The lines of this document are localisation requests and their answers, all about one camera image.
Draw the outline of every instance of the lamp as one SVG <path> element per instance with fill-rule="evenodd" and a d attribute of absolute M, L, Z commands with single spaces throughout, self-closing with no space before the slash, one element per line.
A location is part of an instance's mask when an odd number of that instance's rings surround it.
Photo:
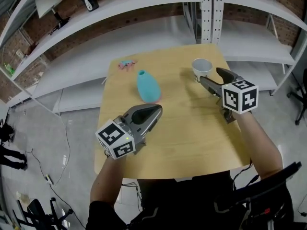
<path fill-rule="evenodd" d="M 54 7 L 57 6 L 60 2 L 63 0 L 35 0 L 37 13 L 39 18 L 42 18 L 45 14 L 47 14 L 50 10 L 53 11 L 54 16 L 58 20 L 58 25 L 52 30 L 54 32 L 55 30 L 58 30 L 62 28 L 69 20 L 70 17 L 66 19 L 62 19 L 59 15 L 59 13 L 55 12 Z"/>

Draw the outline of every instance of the person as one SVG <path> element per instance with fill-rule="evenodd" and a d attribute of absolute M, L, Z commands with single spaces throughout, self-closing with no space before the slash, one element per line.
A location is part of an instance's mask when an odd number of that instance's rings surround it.
<path fill-rule="evenodd" d="M 241 129 L 253 165 L 260 179 L 283 169 L 282 157 L 252 113 L 233 113 Z M 114 211 L 125 168 L 126 157 L 108 157 L 93 183 L 90 194 L 87 230 L 93 229 L 245 229 L 242 222 L 247 209 L 233 207 L 228 213 L 217 213 L 214 199 L 232 190 L 230 171 L 195 176 L 191 180 L 138 180 L 143 211 L 126 225 Z M 291 229 L 294 212 L 291 196 L 284 184 L 271 191 L 264 199 L 251 206 L 252 210 L 274 205 L 280 208 L 274 229 Z M 267 229 L 259 223 L 248 229 Z"/>
<path fill-rule="evenodd" d="M 12 141 L 14 135 L 14 129 L 12 126 L 0 120 L 0 140 L 2 142 Z"/>
<path fill-rule="evenodd" d="M 11 157 L 17 158 L 19 160 L 23 160 L 24 162 L 22 162 L 22 163 L 13 162 L 13 161 L 7 159 L 5 156 L 11 156 Z M 19 170 L 19 169 L 26 170 L 27 169 L 27 157 L 24 154 L 22 154 L 18 151 L 6 149 L 2 145 L 0 145 L 0 164 L 9 166 L 9 167 L 17 169 L 17 170 Z"/>

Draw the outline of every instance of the brick wall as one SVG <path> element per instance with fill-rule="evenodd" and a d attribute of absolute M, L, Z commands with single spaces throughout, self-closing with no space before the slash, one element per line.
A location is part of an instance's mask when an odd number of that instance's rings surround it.
<path fill-rule="evenodd" d="M 63 0 L 55 9 L 62 18 L 66 18 L 84 8 L 85 6 L 80 0 Z M 50 32 L 56 23 L 57 21 L 52 12 L 47 13 L 40 19 L 35 13 L 28 23 L 24 25 L 24 29 L 34 41 L 38 41 L 42 36 Z"/>
<path fill-rule="evenodd" d="M 65 38 L 48 50 L 46 56 L 53 60 L 77 45 L 126 25 L 180 14 L 183 14 L 182 3 L 163 4 L 122 13 L 92 24 Z"/>
<path fill-rule="evenodd" d="M 282 5 L 291 10 L 299 18 L 304 19 L 305 16 L 305 0 L 277 0 Z M 268 14 L 263 11 L 248 8 L 245 6 L 235 4 L 225 4 L 223 18 L 228 20 L 245 21 L 256 24 L 265 25 Z M 294 47 L 297 37 L 300 32 L 300 28 L 278 16 L 273 16 L 276 31 L 278 34 L 279 41 L 282 44 L 290 45 Z"/>
<path fill-rule="evenodd" d="M 7 103 L 20 90 L 0 71 L 0 99 Z"/>
<path fill-rule="evenodd" d="M 303 19 L 305 15 L 305 0 L 277 1 L 286 6 L 291 11 L 293 11 L 298 17 Z M 77 11 L 83 9 L 84 5 L 80 0 L 63 0 L 56 7 L 56 10 L 63 18 L 71 16 Z M 48 50 L 45 56 L 48 59 L 53 60 L 71 49 L 72 47 L 75 47 L 87 40 L 90 40 L 91 38 L 97 37 L 98 35 L 104 34 L 106 32 L 118 29 L 128 24 L 178 14 L 182 14 L 181 4 L 166 4 L 160 6 L 153 6 L 123 13 L 93 24 L 69 36 L 68 38 L 64 39 L 60 43 L 53 46 L 50 50 Z M 268 14 L 266 12 L 259 11 L 256 9 L 233 4 L 224 5 L 224 19 L 245 21 L 265 25 L 267 21 L 267 16 Z M 3 30 L 7 20 L 8 18 L 6 16 L 2 16 L 0 18 L 0 32 Z M 294 46 L 300 29 L 297 26 L 281 18 L 278 18 L 277 16 L 274 16 L 274 21 L 281 43 Z M 41 19 L 39 19 L 37 13 L 35 13 L 25 24 L 23 32 L 30 42 L 38 41 L 42 36 L 50 32 L 50 30 L 54 27 L 55 24 L 56 20 L 51 12 L 46 14 Z M 21 34 L 18 32 L 15 33 L 15 35 L 9 40 L 9 42 L 5 46 L 5 49 L 3 51 L 3 61 L 10 63 L 13 68 L 16 68 L 20 63 L 20 60 L 18 59 L 15 52 L 19 48 L 24 51 L 26 47 L 27 43 L 23 39 Z M 23 87 L 29 87 L 39 80 L 41 73 L 44 71 L 44 69 L 44 65 L 39 60 L 36 60 L 17 78 L 17 82 L 20 83 Z M 15 86 L 11 85 L 12 84 L 3 79 L 3 76 L 0 74 L 0 98 L 5 102 L 8 101 L 9 96 L 14 96 L 19 91 L 15 88 Z"/>

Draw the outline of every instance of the small pink toy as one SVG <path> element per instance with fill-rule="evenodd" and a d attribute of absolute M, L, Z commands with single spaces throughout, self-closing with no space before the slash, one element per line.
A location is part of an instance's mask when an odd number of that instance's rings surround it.
<path fill-rule="evenodd" d="M 120 70 L 123 70 L 126 68 L 126 70 L 129 71 L 129 68 L 132 68 L 135 63 L 136 63 L 135 60 L 123 60 L 118 64 L 118 68 Z"/>

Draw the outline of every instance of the white cube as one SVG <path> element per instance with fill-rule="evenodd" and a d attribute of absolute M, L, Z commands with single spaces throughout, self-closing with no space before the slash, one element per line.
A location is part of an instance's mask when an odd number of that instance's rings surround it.
<path fill-rule="evenodd" d="M 134 138 L 113 120 L 109 119 L 95 134 L 100 145 L 113 159 L 121 158 L 136 150 Z"/>
<path fill-rule="evenodd" d="M 259 87 L 246 80 L 222 86 L 223 107 L 242 114 L 258 107 Z"/>

